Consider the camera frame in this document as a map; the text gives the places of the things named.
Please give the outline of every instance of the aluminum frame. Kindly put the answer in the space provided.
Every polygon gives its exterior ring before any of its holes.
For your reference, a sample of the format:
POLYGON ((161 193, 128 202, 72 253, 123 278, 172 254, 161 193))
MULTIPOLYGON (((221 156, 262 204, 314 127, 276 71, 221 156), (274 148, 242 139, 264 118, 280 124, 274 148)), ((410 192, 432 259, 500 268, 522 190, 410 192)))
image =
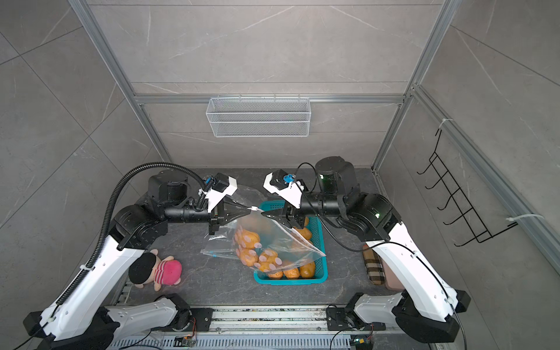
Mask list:
POLYGON ((405 99, 403 105, 399 106, 396 110, 395 115, 391 120, 391 124, 389 125, 389 129, 387 129, 385 137, 383 138, 381 146, 375 156, 374 162, 371 165, 371 170, 374 174, 379 172, 379 168, 387 156, 387 153, 393 144, 393 140, 395 139, 396 133, 399 130, 400 125, 403 123, 404 116, 412 103, 413 99, 410 98, 410 96, 414 85, 420 84, 424 79, 424 76, 428 71, 428 67, 430 66, 430 63, 432 63, 433 57, 436 54, 437 49, 440 47, 441 41, 443 40, 445 33, 453 20, 453 16, 462 1, 463 0, 446 0, 441 6, 440 14, 438 15, 436 23, 430 33, 426 47, 418 60, 410 81, 408 82, 406 92, 404 93, 405 99))
POLYGON ((187 104, 187 103, 204 103, 207 104, 208 100, 218 97, 262 97, 262 98, 285 98, 285 97, 299 97, 302 99, 309 99, 311 103, 403 103, 404 96, 400 94, 369 94, 369 95, 345 95, 345 94, 247 94, 247 95, 211 95, 211 94, 138 94, 135 95, 135 100, 139 104, 187 104))
MULTIPOLYGON (((421 85, 413 86, 412 94, 436 123, 440 123, 443 118, 451 119, 421 85)), ((443 123, 440 128, 512 216, 538 214, 457 123, 450 120, 443 123)), ((517 222, 556 272, 560 274, 560 236, 558 233, 548 225, 546 220, 541 218, 525 217, 517 222)))
POLYGON ((95 20, 94 14, 91 12, 90 6, 85 0, 68 0, 70 6, 78 16, 80 22, 82 22, 83 28, 86 30, 91 41, 93 42, 95 48, 99 52, 103 62, 107 65, 109 72, 115 79, 116 84, 119 86, 120 90, 123 92, 128 104, 132 108, 132 111, 140 121, 140 124, 148 134, 148 137, 153 143, 154 148, 160 157, 166 161, 171 162, 171 156, 169 155, 163 141, 160 138, 159 133, 156 128, 152 125, 148 114, 135 100, 134 91, 130 80, 127 78, 124 70, 120 66, 116 59, 115 54, 111 50, 105 35, 101 31, 99 24, 95 20))

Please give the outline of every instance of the white bracket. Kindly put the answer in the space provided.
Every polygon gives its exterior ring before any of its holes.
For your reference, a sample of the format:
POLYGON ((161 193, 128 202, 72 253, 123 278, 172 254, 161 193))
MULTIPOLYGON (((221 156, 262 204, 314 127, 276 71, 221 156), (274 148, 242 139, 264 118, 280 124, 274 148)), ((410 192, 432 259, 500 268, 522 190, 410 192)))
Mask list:
POLYGON ((208 198, 208 212, 211 212, 215 206, 227 195, 232 195, 237 191, 237 180, 229 176, 230 185, 223 190, 223 192, 216 191, 214 189, 210 189, 206 194, 206 198, 208 198))
POLYGON ((282 190, 277 189, 273 185, 270 184, 272 180, 272 173, 268 174, 266 178, 264 178, 263 187, 269 191, 270 193, 278 193, 278 195, 288 202, 290 202, 294 207, 300 208, 301 206, 301 191, 303 191, 304 187, 301 184, 296 185, 296 181, 292 181, 288 184, 287 188, 282 190))

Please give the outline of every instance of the plastic bag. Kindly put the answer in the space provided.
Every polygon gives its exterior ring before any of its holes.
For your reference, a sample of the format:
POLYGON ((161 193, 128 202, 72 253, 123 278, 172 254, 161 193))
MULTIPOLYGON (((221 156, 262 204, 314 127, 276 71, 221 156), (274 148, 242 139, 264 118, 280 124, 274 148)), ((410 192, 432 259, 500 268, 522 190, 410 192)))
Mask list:
POLYGON ((237 190, 230 197, 247 208, 258 206, 267 200, 259 190, 243 185, 237 185, 237 190))
POLYGON ((209 236, 202 254, 239 259, 253 269, 266 273, 290 270, 309 264, 325 254, 295 229, 261 215, 251 208, 240 217, 209 236))

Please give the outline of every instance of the stuffed toy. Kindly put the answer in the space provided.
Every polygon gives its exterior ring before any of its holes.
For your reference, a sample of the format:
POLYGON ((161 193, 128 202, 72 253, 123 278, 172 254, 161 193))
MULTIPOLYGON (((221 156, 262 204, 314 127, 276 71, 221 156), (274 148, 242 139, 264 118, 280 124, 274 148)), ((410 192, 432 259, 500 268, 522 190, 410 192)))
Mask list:
POLYGON ((157 256, 157 249, 142 254, 128 269, 130 281, 138 288, 153 282, 153 289, 157 292, 162 284, 172 285, 181 282, 181 263, 168 256, 161 260, 157 256))

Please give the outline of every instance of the white wire basket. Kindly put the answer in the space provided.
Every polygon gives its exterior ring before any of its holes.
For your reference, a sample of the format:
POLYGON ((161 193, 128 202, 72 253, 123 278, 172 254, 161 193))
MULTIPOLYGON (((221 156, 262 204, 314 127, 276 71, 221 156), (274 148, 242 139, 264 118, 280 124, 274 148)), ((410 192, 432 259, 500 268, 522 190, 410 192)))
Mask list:
POLYGON ((215 97, 206 116, 216 137, 308 136, 309 99, 215 97))

